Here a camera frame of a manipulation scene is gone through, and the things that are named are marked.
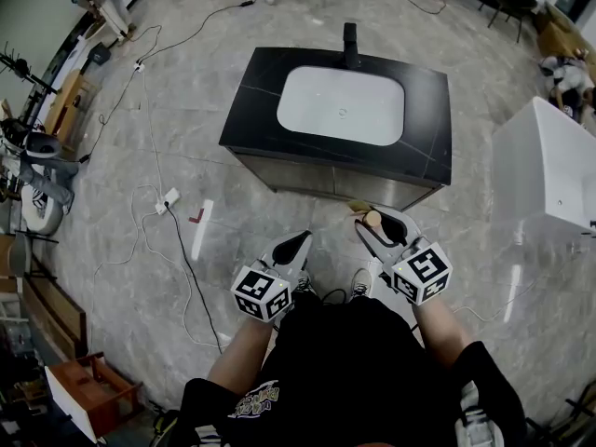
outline black faucet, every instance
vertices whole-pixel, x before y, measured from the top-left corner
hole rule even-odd
[[[356,23],[344,23],[344,57],[342,64],[348,70],[353,70],[360,66],[356,39]]]

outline electrical outlet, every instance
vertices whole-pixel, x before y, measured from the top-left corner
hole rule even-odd
[[[168,207],[171,209],[178,199],[180,198],[180,192],[178,189],[173,188],[166,194],[163,200],[160,200],[156,203],[156,210],[159,215],[163,215],[166,212],[166,202],[168,202]]]

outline white cube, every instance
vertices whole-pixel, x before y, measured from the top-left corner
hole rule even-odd
[[[290,306],[290,283],[259,270],[243,266],[238,274],[232,293],[240,311],[268,322]]]
[[[416,305],[445,290],[454,271],[445,252],[436,242],[394,264],[392,269],[393,288],[401,291]]]

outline black sleeve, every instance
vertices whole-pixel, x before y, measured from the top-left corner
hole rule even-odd
[[[178,422],[169,439],[171,447],[198,445],[197,427],[217,424],[232,413],[241,397],[205,379],[186,383]]]
[[[526,425],[520,398],[482,342],[464,349],[455,362],[453,374],[459,389],[474,381],[479,404],[501,429],[505,445],[524,445]]]

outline black countertop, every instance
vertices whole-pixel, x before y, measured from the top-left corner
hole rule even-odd
[[[283,128],[278,104],[291,70],[299,66],[345,69],[342,53],[258,47],[240,82],[220,145],[240,154],[333,165],[429,186],[449,185],[452,137],[447,75],[400,61],[359,58],[360,66],[352,71],[392,78],[403,86],[403,135],[397,142],[379,146]]]

